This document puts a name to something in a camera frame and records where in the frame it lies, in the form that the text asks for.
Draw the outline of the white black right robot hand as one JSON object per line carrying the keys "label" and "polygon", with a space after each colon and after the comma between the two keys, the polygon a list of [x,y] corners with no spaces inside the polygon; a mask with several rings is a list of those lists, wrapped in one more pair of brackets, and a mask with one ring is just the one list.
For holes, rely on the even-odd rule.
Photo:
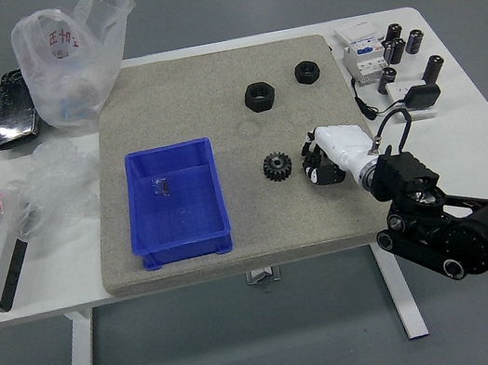
{"label": "white black right robot hand", "polygon": [[307,133],[301,154],[306,176],[321,186],[341,183],[349,173],[365,188],[378,160],[371,138],[357,125],[316,127]]}

